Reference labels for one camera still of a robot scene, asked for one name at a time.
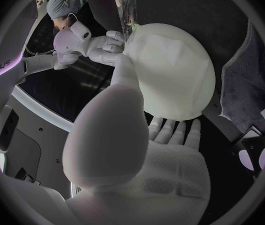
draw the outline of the gray fabric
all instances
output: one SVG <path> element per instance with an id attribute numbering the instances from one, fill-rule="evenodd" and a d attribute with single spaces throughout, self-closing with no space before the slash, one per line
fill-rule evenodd
<path id="1" fill-rule="evenodd" d="M 49 0 L 47 13 L 51 20 L 67 17 L 69 13 L 77 14 L 87 0 Z"/>
<path id="2" fill-rule="evenodd" d="M 221 116 L 245 133 L 251 126 L 265 133 L 265 47 L 251 22 L 236 54 L 222 69 Z"/>

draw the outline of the pink light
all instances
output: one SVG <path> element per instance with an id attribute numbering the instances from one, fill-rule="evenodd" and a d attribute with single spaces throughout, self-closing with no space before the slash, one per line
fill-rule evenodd
<path id="1" fill-rule="evenodd" d="M 8 70 L 10 70 L 10 69 L 12 69 L 13 67 L 15 67 L 15 66 L 21 61 L 22 56 L 23 56 L 23 54 L 22 54 L 22 52 L 21 52 L 21 54 L 20 54 L 20 56 L 17 58 L 17 60 L 16 60 L 12 65 L 10 65 L 7 69 L 4 69 L 3 71 L 1 71 L 1 72 L 0 72 L 0 75 L 1 75 L 1 74 L 4 74 L 4 73 L 7 72 Z"/>

